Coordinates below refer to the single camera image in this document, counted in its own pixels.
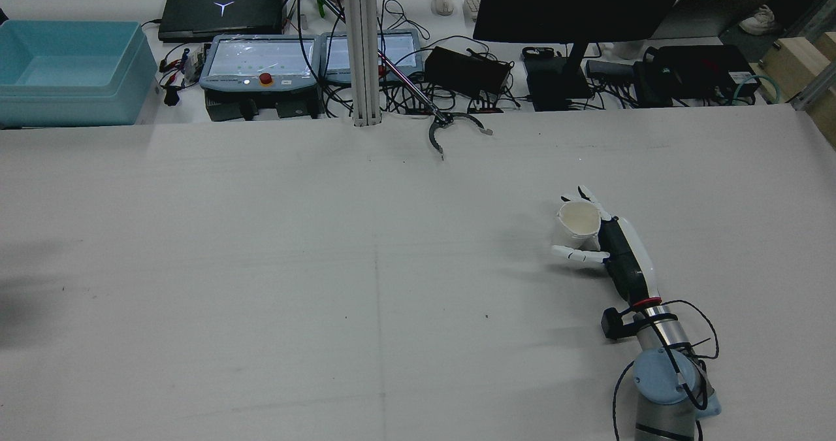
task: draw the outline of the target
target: keyboard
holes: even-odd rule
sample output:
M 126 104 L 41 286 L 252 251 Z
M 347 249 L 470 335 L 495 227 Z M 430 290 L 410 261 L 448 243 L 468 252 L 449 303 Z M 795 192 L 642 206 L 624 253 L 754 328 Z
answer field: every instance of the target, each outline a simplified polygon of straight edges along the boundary
M 481 0 L 465 0 L 465 3 L 462 4 L 463 9 L 465 10 L 465 15 L 469 15 L 473 21 L 475 21 L 475 19 L 479 16 L 480 1 Z

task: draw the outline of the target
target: white sneaker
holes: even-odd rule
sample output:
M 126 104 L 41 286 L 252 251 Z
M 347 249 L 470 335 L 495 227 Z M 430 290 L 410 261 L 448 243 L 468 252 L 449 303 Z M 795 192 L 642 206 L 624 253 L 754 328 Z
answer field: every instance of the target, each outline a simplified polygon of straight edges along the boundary
M 743 31 L 753 36 L 762 34 L 780 33 L 781 24 L 775 21 L 775 13 L 765 5 L 761 5 L 755 15 L 749 16 L 737 24 Z

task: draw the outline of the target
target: laptop logo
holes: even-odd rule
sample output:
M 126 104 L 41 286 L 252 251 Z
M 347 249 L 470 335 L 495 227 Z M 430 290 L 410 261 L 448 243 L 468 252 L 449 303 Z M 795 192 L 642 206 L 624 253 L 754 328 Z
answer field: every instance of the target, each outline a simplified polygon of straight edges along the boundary
M 212 3 L 216 4 L 217 6 L 221 7 L 221 18 L 223 18 L 223 11 L 227 9 L 228 6 L 235 3 L 235 1 L 228 1 L 228 3 L 218 3 L 217 1 L 212 1 Z

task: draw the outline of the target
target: desk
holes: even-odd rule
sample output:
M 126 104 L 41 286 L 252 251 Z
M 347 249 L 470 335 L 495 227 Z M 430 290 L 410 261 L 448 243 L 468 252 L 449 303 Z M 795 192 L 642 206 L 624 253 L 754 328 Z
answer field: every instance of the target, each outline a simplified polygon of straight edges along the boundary
M 485 122 L 443 162 L 402 116 L 0 131 L 3 439 L 612 439 L 638 343 L 549 253 L 579 183 L 713 319 L 707 439 L 832 437 L 836 153 L 806 114 Z
M 462 11 L 462 3 L 465 0 L 453 0 L 455 10 L 450 16 L 433 15 L 430 12 L 430 3 L 432 0 L 397 0 L 404 6 L 406 14 L 410 19 L 419 22 L 419 24 L 427 27 L 430 30 L 430 40 L 428 42 L 436 41 L 442 37 L 451 35 L 465 35 L 472 36 L 473 22 L 465 16 Z M 117 21 L 137 21 L 146 22 L 152 19 L 160 18 L 165 7 L 165 0 L 0 0 L 0 7 L 2 7 L 9 18 L 15 19 L 104 19 Z M 320 18 L 317 13 L 314 0 L 302 0 L 302 13 L 308 18 L 308 30 L 305 33 L 322 34 L 330 32 L 334 27 L 334 15 L 327 13 L 325 18 Z M 394 16 L 385 15 L 384 25 L 388 26 L 394 21 Z M 338 24 L 338 31 L 344 31 L 346 28 L 343 24 Z M 149 24 L 144 30 L 148 37 L 150 47 L 156 59 L 162 59 L 163 56 L 176 44 L 163 44 L 159 42 L 156 37 L 156 25 Z M 701 37 L 700 39 L 677 39 L 677 40 L 660 40 L 653 42 L 646 42 L 648 45 L 662 46 L 667 44 L 717 44 L 720 43 L 716 37 Z M 450 48 L 460 53 L 466 53 L 467 48 L 478 48 L 478 44 L 470 42 L 466 39 L 451 39 L 440 44 L 443 47 Z M 530 44 L 517 43 L 503 43 L 490 42 L 490 50 L 498 57 L 499 60 L 515 61 L 516 66 L 511 70 L 514 79 L 514 86 L 511 92 L 516 96 L 526 95 L 528 87 L 526 87 L 526 72 L 520 61 L 520 52 L 522 48 Z M 559 51 L 565 53 L 564 47 L 561 44 L 552 44 L 551 46 L 558 48 Z M 618 59 L 618 57 L 610 54 L 610 43 L 603 43 L 603 60 L 613 62 L 626 62 Z M 597 49 L 593 46 L 588 49 L 589 55 L 594 55 Z M 176 107 L 169 107 L 162 105 L 162 96 L 149 99 L 146 102 L 143 113 L 140 114 L 138 123 L 192 123 L 192 122 L 208 122 L 209 115 L 206 113 L 206 108 L 203 101 L 203 92 L 199 87 L 193 87 L 190 90 L 185 90 L 180 93 L 180 104 Z M 468 104 L 468 100 L 461 98 L 458 105 L 462 109 Z M 337 104 L 332 104 L 334 108 L 338 108 Z M 502 108 L 517 111 L 510 102 L 504 102 Z M 608 107 L 618 107 L 618 104 L 611 100 Z M 533 111 L 530 103 L 522 103 L 520 111 Z M 269 110 L 262 110 L 259 119 L 278 119 L 275 113 Z

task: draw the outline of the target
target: white paper cup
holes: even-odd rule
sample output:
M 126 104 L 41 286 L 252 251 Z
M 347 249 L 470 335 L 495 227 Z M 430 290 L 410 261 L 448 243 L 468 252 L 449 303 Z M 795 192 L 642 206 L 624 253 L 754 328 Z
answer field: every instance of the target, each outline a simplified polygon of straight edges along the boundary
M 592 203 L 564 203 L 558 211 L 555 244 L 580 248 L 584 242 L 598 235 L 600 227 L 601 215 Z

